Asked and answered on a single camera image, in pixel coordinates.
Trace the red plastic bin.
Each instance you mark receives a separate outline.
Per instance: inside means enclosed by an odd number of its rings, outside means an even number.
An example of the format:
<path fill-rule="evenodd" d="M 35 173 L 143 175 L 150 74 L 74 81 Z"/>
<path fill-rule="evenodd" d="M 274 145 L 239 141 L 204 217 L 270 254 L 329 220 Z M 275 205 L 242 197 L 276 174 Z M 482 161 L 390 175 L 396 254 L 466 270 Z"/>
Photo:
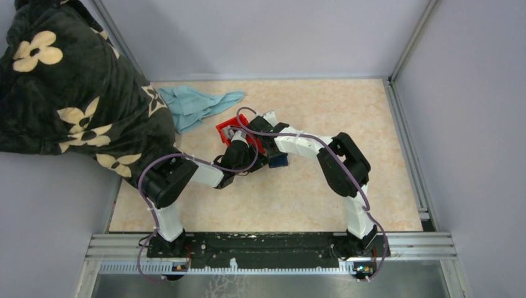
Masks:
<path fill-rule="evenodd" d="M 215 127 L 217 132 L 220 134 L 221 141 L 225 145 L 230 145 L 231 144 L 231 141 L 233 140 L 233 137 L 234 137 L 234 133 L 237 132 L 237 129 L 241 129 L 242 128 L 241 124 L 245 125 L 246 127 L 248 127 L 248 125 L 249 125 L 249 121 L 247 120 L 247 118 L 243 114 L 239 115 L 239 120 L 236 117 L 233 117 L 233 118 L 231 118 L 229 120 L 226 120 L 226 121 L 218 124 Z M 258 140 L 258 139 L 253 140 L 251 138 L 247 138 L 246 140 L 247 140 L 248 144 L 256 145 L 258 150 L 259 150 L 259 152 L 261 152 L 262 154 L 265 154 L 265 150 L 264 150 L 260 140 Z"/>

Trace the navy leather card holder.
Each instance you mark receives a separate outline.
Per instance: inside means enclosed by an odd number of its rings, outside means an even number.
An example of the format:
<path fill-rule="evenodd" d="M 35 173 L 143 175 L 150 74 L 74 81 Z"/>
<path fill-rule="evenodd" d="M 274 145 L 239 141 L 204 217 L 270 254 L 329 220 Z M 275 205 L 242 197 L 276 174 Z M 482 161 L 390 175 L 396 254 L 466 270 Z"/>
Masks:
<path fill-rule="evenodd" d="M 269 159 L 269 168 L 281 168 L 289 165 L 288 155 L 282 154 Z"/>

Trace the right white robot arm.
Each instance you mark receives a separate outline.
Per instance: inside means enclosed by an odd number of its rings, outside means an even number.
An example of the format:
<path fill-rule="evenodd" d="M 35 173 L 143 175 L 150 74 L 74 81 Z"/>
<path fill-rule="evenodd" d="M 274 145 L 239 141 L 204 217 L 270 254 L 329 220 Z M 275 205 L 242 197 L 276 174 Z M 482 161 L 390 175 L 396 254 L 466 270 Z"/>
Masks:
<path fill-rule="evenodd" d="M 283 122 L 272 124 L 263 116 L 252 119 L 247 129 L 269 153 L 317 160 L 328 186 L 344 200 L 350 250 L 357 256 L 365 256 L 372 250 L 378 228 L 370 217 L 367 198 L 371 166 L 348 134 L 322 137 Z"/>

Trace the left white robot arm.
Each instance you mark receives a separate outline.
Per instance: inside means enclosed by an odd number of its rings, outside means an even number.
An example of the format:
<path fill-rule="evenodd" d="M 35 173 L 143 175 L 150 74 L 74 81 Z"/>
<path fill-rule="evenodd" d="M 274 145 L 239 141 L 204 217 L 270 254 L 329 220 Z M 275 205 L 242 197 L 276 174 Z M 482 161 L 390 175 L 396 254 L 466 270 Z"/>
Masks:
<path fill-rule="evenodd" d="M 256 171 L 269 162 L 258 146 L 244 141 L 233 141 L 223 155 L 212 162 L 202 161 L 174 150 L 148 165 L 138 180 L 138 190 L 152 208 L 156 227 L 161 237 L 161 248 L 171 257 L 183 254 L 186 248 L 184 227 L 179 218 L 176 200 L 190 183 L 223 189 L 235 176 Z"/>

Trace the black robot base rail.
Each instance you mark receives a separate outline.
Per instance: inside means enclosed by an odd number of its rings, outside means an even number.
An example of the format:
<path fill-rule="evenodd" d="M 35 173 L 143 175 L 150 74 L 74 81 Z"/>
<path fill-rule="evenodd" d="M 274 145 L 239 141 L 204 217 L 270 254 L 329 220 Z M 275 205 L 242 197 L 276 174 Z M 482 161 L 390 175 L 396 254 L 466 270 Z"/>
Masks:
<path fill-rule="evenodd" d="M 350 232 L 183 232 L 172 242 L 159 235 L 141 241 L 149 258 L 180 258 L 172 272 L 287 274 L 323 271 L 374 277 L 390 244 L 376 230 L 359 239 Z"/>

